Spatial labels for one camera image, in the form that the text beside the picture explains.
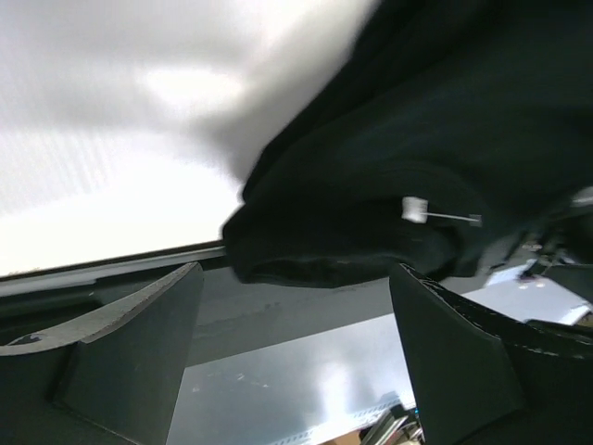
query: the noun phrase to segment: black shirt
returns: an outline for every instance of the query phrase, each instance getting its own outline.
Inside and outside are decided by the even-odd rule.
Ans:
[[[244,282],[442,277],[593,184],[593,2],[386,0],[223,229]],[[402,218],[402,199],[428,216]]]

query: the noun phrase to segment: black cloth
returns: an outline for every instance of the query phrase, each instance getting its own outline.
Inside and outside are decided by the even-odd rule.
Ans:
[[[592,329],[521,323],[403,264],[389,287],[426,443],[591,443]]]
[[[386,0],[263,151],[223,228],[243,282],[333,287],[394,261],[471,275],[593,184],[593,2]],[[402,198],[469,217],[402,219]]]

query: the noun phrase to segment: white backdrop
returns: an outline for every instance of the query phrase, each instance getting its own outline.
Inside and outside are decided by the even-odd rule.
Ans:
[[[0,0],[0,275],[213,241],[376,0]]]

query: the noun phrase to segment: gray panel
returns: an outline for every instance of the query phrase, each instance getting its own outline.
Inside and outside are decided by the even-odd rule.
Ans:
[[[472,278],[451,278],[457,293],[482,287],[487,266],[507,253],[505,242],[485,255],[486,267]],[[511,264],[525,263],[520,250]],[[230,269],[206,272],[204,297],[190,350],[190,365],[318,334],[391,313],[387,280],[339,289],[242,285]]]
[[[366,290],[354,294],[364,301]],[[573,324],[588,311],[547,280],[466,296],[522,321]],[[187,368],[168,445],[318,444],[365,426],[398,400],[414,403],[391,314]]]

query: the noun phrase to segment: white surface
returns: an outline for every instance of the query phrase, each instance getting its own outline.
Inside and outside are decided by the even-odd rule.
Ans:
[[[533,264],[534,261],[535,260],[529,260],[526,264],[522,264],[521,266],[515,266],[509,269],[505,269],[503,271],[492,273],[488,278],[488,281],[486,282],[485,286],[493,286],[497,285],[498,283],[502,283],[517,278],[525,269],[527,269],[531,264]]]
[[[543,283],[508,281],[465,297],[520,321],[573,324],[587,313],[575,294]],[[319,444],[398,401],[415,404],[396,320],[385,315],[187,368],[167,445]]]
[[[0,275],[218,239],[376,0],[0,0]]]

